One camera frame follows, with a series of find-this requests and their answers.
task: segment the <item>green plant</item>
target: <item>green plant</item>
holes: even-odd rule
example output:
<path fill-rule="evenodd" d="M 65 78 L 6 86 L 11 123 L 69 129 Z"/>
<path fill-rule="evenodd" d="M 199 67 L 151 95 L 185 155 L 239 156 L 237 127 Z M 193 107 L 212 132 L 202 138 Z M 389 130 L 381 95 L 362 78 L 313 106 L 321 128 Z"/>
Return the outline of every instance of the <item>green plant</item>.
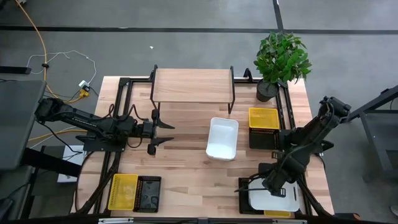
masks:
<path fill-rule="evenodd" d="M 306 79 L 311 72 L 308 68 L 312 65 L 301 47 L 305 45 L 300 37 L 293 34 L 271 32 L 267 38 L 261 40 L 260 51 L 254 64 L 262 74 L 264 82 L 277 83 L 299 79 Z"/>

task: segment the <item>gray floor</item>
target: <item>gray floor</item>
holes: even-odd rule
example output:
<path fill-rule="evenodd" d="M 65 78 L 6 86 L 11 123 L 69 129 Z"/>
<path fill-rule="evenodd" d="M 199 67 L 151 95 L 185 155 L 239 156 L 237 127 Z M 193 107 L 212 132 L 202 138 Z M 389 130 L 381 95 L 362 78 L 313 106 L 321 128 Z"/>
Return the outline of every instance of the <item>gray floor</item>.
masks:
<path fill-rule="evenodd" d="M 279 0 L 287 29 L 397 29 L 398 2 L 393 0 L 309 1 Z M 261 28 L 275 29 L 271 0 L 31 0 L 25 7 L 40 26 L 103 26 L 161 28 Z M 28 25 L 21 12 L 8 4 L 0 24 Z M 92 86 L 99 91 L 105 75 L 148 75 L 153 64 L 162 68 L 228 68 L 236 76 L 249 67 L 259 40 L 267 34 L 220 33 L 92 33 L 43 32 L 48 52 L 77 50 L 96 61 L 98 74 Z M 336 96 L 353 109 L 398 84 L 396 35 L 301 35 L 307 45 L 313 72 L 306 83 L 312 113 L 325 95 Z M 42 54 L 35 32 L 1 31 L 0 64 L 24 66 L 32 54 Z M 72 95 L 81 80 L 93 74 L 84 57 L 63 55 L 50 63 L 48 82 L 59 94 Z M 41 59 L 31 61 L 40 70 Z M 1 75 L 1 78 L 15 78 Z M 41 79 L 42 75 L 18 77 Z M 74 106 L 94 112 L 95 95 Z M 398 108 L 398 102 L 392 105 Z M 54 130 L 69 125 L 52 123 Z M 35 126 L 32 136 L 47 133 Z M 63 135 L 78 144 L 72 134 Z M 344 124 L 327 137 L 335 148 L 325 153 L 326 174 L 335 212 L 356 212 L 365 220 L 398 223 L 388 206 L 398 204 L 395 182 L 365 184 L 362 175 L 379 168 L 360 120 Z M 56 139 L 47 145 L 60 145 Z M 59 203 L 44 200 L 41 205 Z M 65 209 L 70 201 L 65 201 Z"/>

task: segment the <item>potted plant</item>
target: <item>potted plant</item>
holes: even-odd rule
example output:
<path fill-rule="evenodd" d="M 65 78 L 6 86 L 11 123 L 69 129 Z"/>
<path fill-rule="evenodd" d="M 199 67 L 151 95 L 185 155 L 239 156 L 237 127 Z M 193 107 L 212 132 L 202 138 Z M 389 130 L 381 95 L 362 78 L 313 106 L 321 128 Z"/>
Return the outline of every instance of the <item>potted plant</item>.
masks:
<path fill-rule="evenodd" d="M 262 74 L 257 84 L 257 99 L 266 102 L 278 94 L 278 82 L 307 78 L 312 65 L 307 59 L 308 53 L 300 37 L 293 34 L 273 33 L 261 40 L 260 51 L 254 64 Z"/>

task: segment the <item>wooden platform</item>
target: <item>wooden platform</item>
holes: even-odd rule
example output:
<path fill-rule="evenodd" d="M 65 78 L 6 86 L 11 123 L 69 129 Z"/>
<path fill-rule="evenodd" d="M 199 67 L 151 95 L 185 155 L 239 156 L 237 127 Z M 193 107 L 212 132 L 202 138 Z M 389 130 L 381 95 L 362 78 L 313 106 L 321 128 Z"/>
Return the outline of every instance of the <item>wooden platform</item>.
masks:
<path fill-rule="evenodd" d="M 159 68 L 153 100 L 230 103 L 233 100 L 231 70 Z"/>
<path fill-rule="evenodd" d="M 104 77 L 95 111 L 98 116 L 107 114 L 109 105 L 114 103 L 118 81 L 119 77 Z M 289 85 L 289 88 L 296 125 L 303 126 L 312 119 L 304 82 L 300 80 L 296 85 Z M 256 173 L 260 162 L 273 162 L 271 151 L 249 148 L 248 109 L 276 108 L 276 103 L 275 100 L 267 103 L 256 100 L 255 84 L 236 84 L 235 90 L 236 101 L 230 115 L 224 103 L 162 103 L 160 117 L 163 122 L 175 126 L 175 129 L 158 128 L 158 136 L 175 139 L 161 144 L 155 157 L 146 152 L 147 139 L 137 149 L 127 147 L 119 166 L 119 173 L 162 177 L 159 212 L 113 211 L 112 216 L 264 218 L 262 215 L 239 214 L 238 194 L 234 190 L 238 186 L 238 177 Z M 149 96 L 150 83 L 134 84 L 131 103 L 136 104 L 140 117 L 150 117 L 153 106 Z M 239 122 L 238 151 L 233 161 L 216 161 L 206 156 L 210 119 L 213 117 L 231 118 Z M 138 142 L 138 139 L 129 140 L 132 146 Z M 95 152 L 87 160 L 78 184 L 78 207 L 84 204 L 98 185 L 103 157 L 103 152 Z M 314 196 L 328 212 L 333 213 L 325 171 L 319 158 L 311 159 L 305 175 Z M 105 189 L 103 209 L 107 206 L 108 192 L 109 189 Z"/>

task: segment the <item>yellow basket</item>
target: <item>yellow basket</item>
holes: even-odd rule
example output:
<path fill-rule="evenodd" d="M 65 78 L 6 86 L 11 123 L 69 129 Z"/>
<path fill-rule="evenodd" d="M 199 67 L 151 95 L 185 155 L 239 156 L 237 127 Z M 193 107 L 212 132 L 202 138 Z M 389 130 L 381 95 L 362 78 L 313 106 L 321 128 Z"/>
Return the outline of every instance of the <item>yellow basket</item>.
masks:
<path fill-rule="evenodd" d="M 264 210 L 264 215 L 274 218 L 294 218 L 293 212 Z"/>
<path fill-rule="evenodd" d="M 249 127 L 279 129 L 277 109 L 249 108 Z"/>
<path fill-rule="evenodd" d="M 115 174 L 109 196 L 109 210 L 132 210 L 136 200 L 138 175 Z"/>

